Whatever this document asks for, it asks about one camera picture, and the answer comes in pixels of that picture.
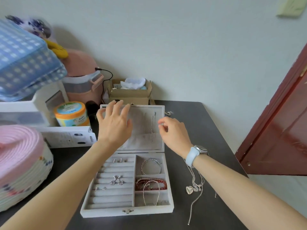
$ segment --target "woven basket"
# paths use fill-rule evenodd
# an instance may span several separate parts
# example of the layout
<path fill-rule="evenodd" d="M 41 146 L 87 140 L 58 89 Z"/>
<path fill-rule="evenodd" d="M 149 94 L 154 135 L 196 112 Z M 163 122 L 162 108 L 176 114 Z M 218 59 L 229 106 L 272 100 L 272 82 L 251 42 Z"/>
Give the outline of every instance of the woven basket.
<path fill-rule="evenodd" d="M 0 148 L 0 166 L 6 167 L 6 170 L 0 168 L 0 212 L 32 193 L 47 178 L 53 165 L 53 155 L 35 129 L 19 125 L 0 126 L 2 146 L 7 145 L 8 142 L 3 142 L 5 140 L 14 144 L 11 142 L 10 147 Z"/>

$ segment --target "watch strap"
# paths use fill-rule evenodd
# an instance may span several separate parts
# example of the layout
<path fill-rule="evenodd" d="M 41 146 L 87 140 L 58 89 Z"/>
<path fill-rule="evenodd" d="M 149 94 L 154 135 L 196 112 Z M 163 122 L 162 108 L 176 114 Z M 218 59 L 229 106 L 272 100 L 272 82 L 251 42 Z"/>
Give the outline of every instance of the watch strap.
<path fill-rule="evenodd" d="M 185 163 L 192 168 L 193 162 L 199 154 L 200 153 L 196 148 L 191 147 L 190 152 L 188 153 L 187 158 L 185 160 Z"/>

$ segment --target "floor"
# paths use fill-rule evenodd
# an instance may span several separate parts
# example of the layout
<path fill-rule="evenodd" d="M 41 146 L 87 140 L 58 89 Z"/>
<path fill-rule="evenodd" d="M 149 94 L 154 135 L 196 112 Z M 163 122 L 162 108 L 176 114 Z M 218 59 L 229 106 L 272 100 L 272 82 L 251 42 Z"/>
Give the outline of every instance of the floor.
<path fill-rule="evenodd" d="M 249 174 L 248 177 L 307 218 L 307 176 Z"/>

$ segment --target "table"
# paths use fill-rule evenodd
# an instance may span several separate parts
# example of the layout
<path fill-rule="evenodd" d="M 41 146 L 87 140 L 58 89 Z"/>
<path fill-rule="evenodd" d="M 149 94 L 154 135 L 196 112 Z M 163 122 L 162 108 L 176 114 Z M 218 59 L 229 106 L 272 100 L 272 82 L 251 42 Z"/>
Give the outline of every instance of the table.
<path fill-rule="evenodd" d="M 206 147 L 210 156 L 215 160 L 247 176 L 202 103 L 158 100 L 156 104 L 164 105 L 166 112 L 172 112 L 172 118 L 185 123 L 193 144 Z M 96 123 L 92 123 L 92 128 L 97 133 L 98 126 Z M 7 211 L 0 213 L 0 226 L 76 162 L 88 149 L 88 147 L 53 149 L 54 166 L 48 178 L 30 196 Z M 190 226 L 188 226 L 190 206 L 199 193 L 194 192 L 191 195 L 186 193 L 185 187 L 192 185 L 192 176 L 183 159 L 167 146 L 165 146 L 165 157 L 175 205 L 173 213 L 83 219 L 80 215 L 82 200 L 67 226 L 67 230 L 246 229 L 220 197 L 217 195 L 215 198 L 215 191 L 207 182 L 204 184 L 202 196 L 193 206 L 192 219 Z M 200 178 L 198 173 L 196 171 L 194 173 L 197 177 L 196 183 L 199 184 Z"/>

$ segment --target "watch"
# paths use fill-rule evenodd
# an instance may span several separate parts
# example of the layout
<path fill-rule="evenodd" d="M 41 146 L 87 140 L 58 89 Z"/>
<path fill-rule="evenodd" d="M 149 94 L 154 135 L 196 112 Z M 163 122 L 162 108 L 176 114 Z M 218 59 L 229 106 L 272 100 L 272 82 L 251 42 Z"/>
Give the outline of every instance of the watch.
<path fill-rule="evenodd" d="M 187 158 L 185 160 L 186 164 L 190 167 L 192 167 L 193 162 L 195 160 L 195 158 L 199 155 L 199 154 L 208 154 L 208 150 L 206 150 L 204 147 L 200 146 L 200 145 L 194 145 L 193 147 L 191 147 L 190 152 L 187 155 Z"/>

